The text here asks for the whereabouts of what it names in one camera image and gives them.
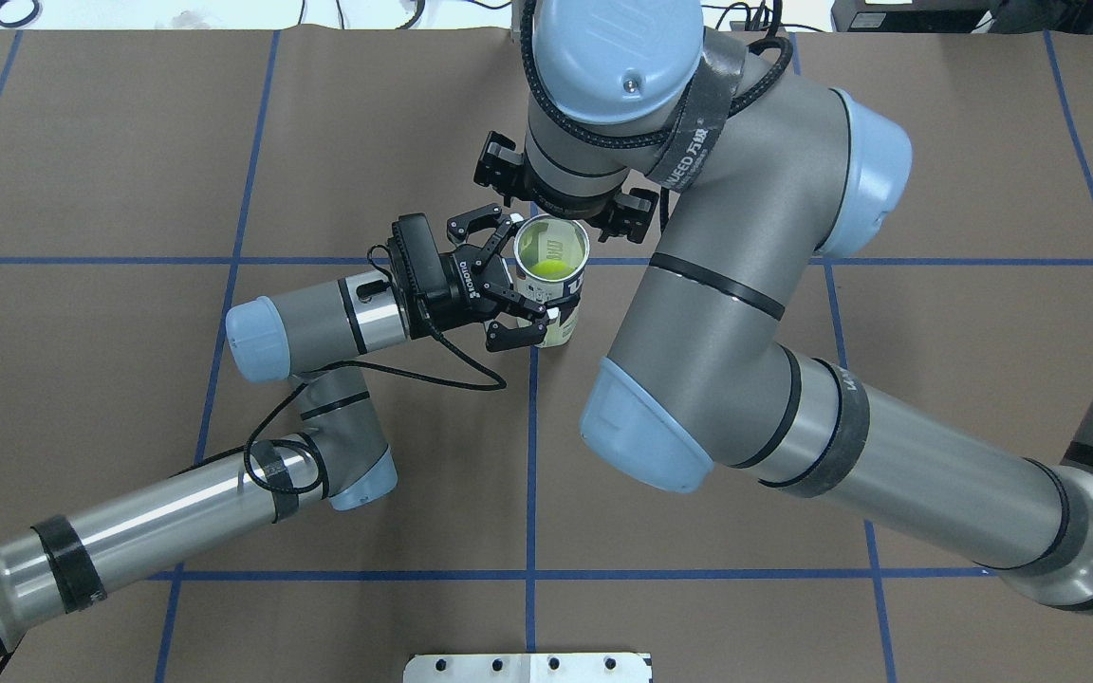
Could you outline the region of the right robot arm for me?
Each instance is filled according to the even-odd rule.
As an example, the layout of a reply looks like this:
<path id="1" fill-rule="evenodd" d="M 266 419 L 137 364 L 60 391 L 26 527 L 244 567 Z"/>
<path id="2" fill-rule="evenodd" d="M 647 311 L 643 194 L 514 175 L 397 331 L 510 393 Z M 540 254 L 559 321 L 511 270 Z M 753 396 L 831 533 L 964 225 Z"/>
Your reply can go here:
<path id="1" fill-rule="evenodd" d="M 1020 458 L 795 354 L 778 325 L 812 258 L 845 258 L 898 205 L 897 123 L 794 74 L 794 46 L 704 26 L 697 1 L 525 1 L 522 158 L 491 141 L 500 195 L 642 242 L 602 219 L 628 172 L 679 195 L 581 415 L 642 483 L 698 488 L 716 464 L 826 501 L 1093 615 L 1093 401 L 1051 467 Z"/>

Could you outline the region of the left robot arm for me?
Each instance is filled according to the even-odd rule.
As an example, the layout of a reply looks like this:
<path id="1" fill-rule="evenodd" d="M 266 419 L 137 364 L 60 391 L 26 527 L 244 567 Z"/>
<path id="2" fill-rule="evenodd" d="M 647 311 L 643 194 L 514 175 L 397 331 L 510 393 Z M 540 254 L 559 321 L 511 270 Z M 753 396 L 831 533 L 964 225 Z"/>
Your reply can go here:
<path id="1" fill-rule="evenodd" d="M 491 353 L 531 346 L 576 305 L 576 294 L 542 299 L 516 288 L 503 251 L 529 226 L 481 207 L 447 221 L 453 249 L 439 252 L 428 219 L 408 213 L 379 246 L 385 264 L 232 307 L 225 339 L 243 377 L 286 381 L 287 396 L 237 446 L 0 542 L 0 666 L 49 619 L 317 501 L 349 510 L 389 493 L 398 471 L 364 372 L 504 389 L 500 373 L 444 334 L 480 323 Z"/>

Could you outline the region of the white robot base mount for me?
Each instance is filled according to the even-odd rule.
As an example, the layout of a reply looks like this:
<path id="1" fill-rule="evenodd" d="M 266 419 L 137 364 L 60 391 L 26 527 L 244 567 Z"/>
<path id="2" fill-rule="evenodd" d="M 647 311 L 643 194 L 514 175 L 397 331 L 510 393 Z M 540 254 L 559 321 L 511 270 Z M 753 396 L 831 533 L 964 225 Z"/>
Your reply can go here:
<path id="1" fill-rule="evenodd" d="M 650 653 L 434 653 L 404 666 L 403 682 L 654 682 Z"/>

